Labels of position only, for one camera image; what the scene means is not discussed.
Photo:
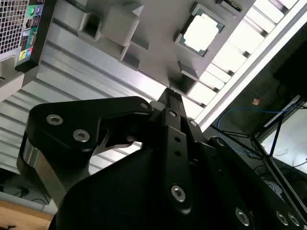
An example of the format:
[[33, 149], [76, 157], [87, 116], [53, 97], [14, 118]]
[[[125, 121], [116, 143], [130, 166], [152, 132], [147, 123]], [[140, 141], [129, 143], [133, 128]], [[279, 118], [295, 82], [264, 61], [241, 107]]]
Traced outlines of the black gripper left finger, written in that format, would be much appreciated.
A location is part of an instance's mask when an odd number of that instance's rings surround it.
[[140, 150], [187, 153], [174, 92], [158, 101], [129, 96], [44, 103], [30, 110], [17, 168], [58, 210], [79, 182]]

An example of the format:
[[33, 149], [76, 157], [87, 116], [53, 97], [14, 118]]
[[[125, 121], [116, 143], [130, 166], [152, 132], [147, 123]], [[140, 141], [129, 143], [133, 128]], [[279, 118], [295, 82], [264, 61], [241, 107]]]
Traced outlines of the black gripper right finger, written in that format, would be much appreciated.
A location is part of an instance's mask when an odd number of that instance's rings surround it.
[[221, 138], [206, 139], [187, 117], [175, 93], [180, 129], [187, 138], [192, 191], [191, 230], [303, 230], [300, 214], [279, 196]]

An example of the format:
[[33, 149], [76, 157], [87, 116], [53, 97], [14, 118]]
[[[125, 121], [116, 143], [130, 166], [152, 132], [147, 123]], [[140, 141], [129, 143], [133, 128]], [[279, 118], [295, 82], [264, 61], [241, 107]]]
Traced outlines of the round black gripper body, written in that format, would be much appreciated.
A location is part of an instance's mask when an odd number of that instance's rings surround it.
[[140, 150], [76, 184], [55, 230], [237, 230], [240, 196], [215, 148]]

